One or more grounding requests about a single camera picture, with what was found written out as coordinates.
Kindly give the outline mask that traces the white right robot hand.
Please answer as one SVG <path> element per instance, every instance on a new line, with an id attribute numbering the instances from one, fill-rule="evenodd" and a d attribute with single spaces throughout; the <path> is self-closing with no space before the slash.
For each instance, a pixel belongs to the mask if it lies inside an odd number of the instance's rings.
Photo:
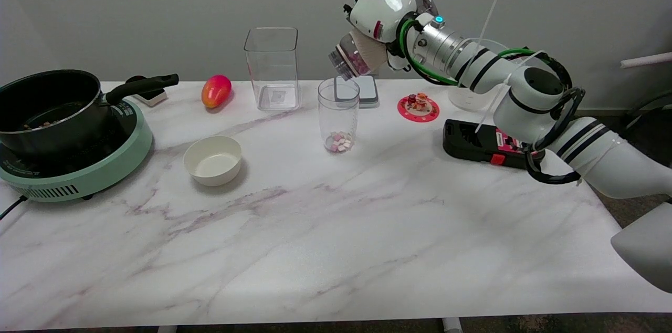
<path id="1" fill-rule="evenodd" d="M 354 48 L 339 50 L 357 76 L 378 70 L 389 55 L 402 55 L 400 26 L 417 8 L 416 0 L 353 0 L 343 6 L 346 21 L 353 27 L 345 43 Z"/>

